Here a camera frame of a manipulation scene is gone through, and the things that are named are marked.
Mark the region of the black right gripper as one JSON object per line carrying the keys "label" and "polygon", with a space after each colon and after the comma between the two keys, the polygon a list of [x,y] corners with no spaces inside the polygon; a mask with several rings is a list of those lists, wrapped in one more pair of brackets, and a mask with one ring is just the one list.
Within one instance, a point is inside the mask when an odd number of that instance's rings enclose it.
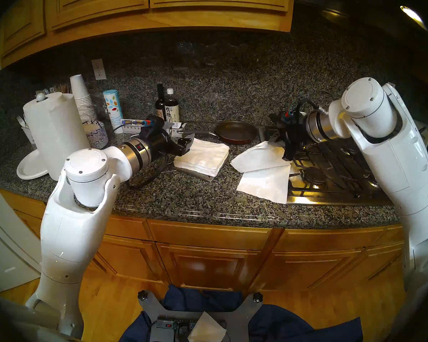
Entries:
{"label": "black right gripper", "polygon": [[[309,144],[309,135],[306,130],[306,119],[293,119],[289,122],[282,120],[278,121],[278,141],[294,143],[297,146],[306,146]],[[294,145],[284,145],[282,159],[287,161],[293,161],[295,154]]]}

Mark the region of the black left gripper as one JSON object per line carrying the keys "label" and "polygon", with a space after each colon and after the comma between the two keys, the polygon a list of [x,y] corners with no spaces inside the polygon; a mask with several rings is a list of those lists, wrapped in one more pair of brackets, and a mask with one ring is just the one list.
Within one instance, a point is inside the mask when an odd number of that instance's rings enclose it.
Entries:
{"label": "black left gripper", "polygon": [[180,135],[177,145],[164,128],[148,126],[150,159],[158,159],[164,155],[183,156],[188,153],[194,140],[194,134]]}

